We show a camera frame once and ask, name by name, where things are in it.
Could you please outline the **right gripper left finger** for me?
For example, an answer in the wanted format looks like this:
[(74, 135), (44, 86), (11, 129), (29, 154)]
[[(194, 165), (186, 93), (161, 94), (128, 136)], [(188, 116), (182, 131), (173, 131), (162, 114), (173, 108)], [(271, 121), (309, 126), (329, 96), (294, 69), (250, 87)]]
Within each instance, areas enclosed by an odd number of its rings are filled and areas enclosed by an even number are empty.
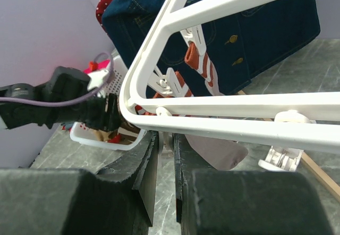
[(158, 133), (97, 173), (1, 169), (1, 234), (147, 234), (154, 218)]

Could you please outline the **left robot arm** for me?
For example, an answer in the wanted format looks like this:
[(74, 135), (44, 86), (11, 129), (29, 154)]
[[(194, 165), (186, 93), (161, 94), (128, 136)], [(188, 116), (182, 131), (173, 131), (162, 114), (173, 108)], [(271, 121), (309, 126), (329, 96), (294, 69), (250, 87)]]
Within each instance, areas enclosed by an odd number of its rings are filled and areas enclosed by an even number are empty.
[(104, 91), (108, 69), (86, 74), (59, 66), (38, 86), (17, 83), (1, 88), (1, 129), (27, 124), (52, 128), (57, 123), (81, 122), (88, 128), (114, 131), (122, 123), (117, 96)]

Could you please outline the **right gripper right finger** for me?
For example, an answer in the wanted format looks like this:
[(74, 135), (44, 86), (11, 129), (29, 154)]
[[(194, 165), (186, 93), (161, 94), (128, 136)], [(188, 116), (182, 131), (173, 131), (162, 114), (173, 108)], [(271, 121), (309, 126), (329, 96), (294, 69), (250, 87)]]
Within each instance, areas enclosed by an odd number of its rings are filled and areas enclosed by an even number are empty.
[(316, 189), (299, 173), (219, 171), (174, 136), (182, 234), (333, 234)]

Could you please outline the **white plastic clip hanger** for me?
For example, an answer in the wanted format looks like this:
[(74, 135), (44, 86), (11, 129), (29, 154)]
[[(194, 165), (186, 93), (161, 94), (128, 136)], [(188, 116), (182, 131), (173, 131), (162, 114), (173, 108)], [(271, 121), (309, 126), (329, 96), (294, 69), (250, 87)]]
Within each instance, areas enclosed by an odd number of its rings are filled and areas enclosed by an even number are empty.
[(146, 130), (339, 151), (339, 93), (243, 95), (319, 32), (315, 0), (113, 0), (125, 119)]

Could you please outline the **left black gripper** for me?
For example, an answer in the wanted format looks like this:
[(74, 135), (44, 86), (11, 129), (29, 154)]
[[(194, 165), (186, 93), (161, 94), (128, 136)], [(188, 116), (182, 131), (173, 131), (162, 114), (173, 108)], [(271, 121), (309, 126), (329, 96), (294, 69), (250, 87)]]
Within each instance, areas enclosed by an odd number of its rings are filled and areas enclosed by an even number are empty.
[(106, 132), (117, 130), (121, 125), (117, 96), (108, 94), (106, 97), (89, 98), (81, 104), (77, 122), (82, 122), (94, 130)]

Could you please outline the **tan stocking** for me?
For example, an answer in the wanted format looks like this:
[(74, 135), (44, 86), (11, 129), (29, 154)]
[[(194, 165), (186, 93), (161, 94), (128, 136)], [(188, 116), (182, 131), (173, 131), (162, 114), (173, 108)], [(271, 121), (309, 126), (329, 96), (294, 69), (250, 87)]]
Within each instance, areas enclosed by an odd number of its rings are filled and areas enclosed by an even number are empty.
[(92, 130), (92, 133), (96, 136), (98, 141), (107, 142), (110, 140), (112, 132), (106, 132), (101, 130)]

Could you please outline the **beige striped-cuff sock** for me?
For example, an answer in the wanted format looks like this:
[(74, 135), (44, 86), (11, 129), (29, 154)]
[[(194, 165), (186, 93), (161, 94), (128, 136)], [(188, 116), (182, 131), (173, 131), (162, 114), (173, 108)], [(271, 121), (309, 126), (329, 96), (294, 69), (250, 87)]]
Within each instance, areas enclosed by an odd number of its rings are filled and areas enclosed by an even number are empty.
[(207, 52), (199, 54), (195, 43), (190, 42), (184, 61), (190, 68), (194, 69), (204, 78), (205, 86), (212, 96), (224, 95), (220, 92), (218, 74)]
[[(193, 93), (178, 71), (168, 69), (167, 82), (176, 97), (192, 97)], [(185, 135), (190, 147), (214, 168), (228, 171), (248, 155), (248, 149), (234, 141)]]

